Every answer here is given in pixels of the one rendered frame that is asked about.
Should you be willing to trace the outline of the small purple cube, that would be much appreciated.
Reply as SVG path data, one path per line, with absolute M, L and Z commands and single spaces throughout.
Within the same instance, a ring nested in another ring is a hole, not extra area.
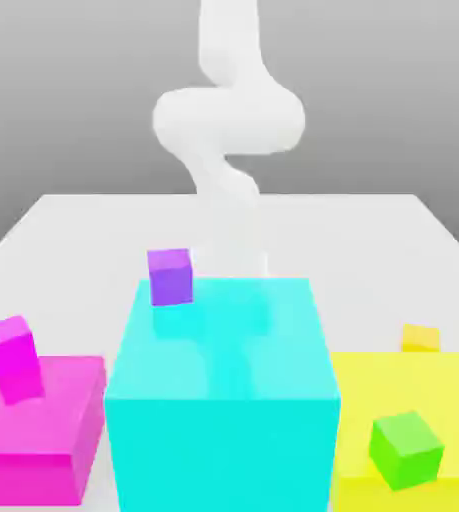
M 148 250 L 147 262 L 153 306 L 193 301 L 193 269 L 187 248 Z

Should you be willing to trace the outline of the small yellow cube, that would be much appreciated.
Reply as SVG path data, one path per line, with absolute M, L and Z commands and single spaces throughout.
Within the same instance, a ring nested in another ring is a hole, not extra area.
M 435 327 L 405 324 L 402 330 L 401 350 L 403 352 L 439 352 L 441 350 L 440 330 Z

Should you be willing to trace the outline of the small magenta cube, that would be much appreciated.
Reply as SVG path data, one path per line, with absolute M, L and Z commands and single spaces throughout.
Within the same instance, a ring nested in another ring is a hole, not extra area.
M 0 320 L 0 392 L 8 405 L 45 396 L 33 334 L 21 315 Z

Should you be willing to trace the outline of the small green cube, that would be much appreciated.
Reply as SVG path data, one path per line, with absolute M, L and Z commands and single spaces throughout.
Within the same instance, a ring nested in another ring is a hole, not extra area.
M 373 421 L 368 453 L 392 491 L 435 481 L 444 449 L 416 411 Z

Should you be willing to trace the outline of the large cyan box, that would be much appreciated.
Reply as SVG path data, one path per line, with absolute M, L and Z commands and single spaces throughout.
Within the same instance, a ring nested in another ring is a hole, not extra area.
M 341 394 L 305 278 L 138 285 L 105 395 L 120 512 L 327 512 Z

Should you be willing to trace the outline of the large yellow box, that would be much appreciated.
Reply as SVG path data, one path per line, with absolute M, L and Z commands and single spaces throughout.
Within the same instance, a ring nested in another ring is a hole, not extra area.
M 459 512 L 459 353 L 334 352 L 341 418 L 332 512 Z M 369 457 L 375 419 L 416 411 L 445 446 L 438 478 L 392 491 Z

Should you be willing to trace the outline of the large magenta box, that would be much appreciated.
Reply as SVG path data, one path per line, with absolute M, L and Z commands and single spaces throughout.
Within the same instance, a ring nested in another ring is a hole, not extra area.
M 0 392 L 0 506 L 77 506 L 104 425 L 100 356 L 43 356 L 44 394 L 8 405 Z

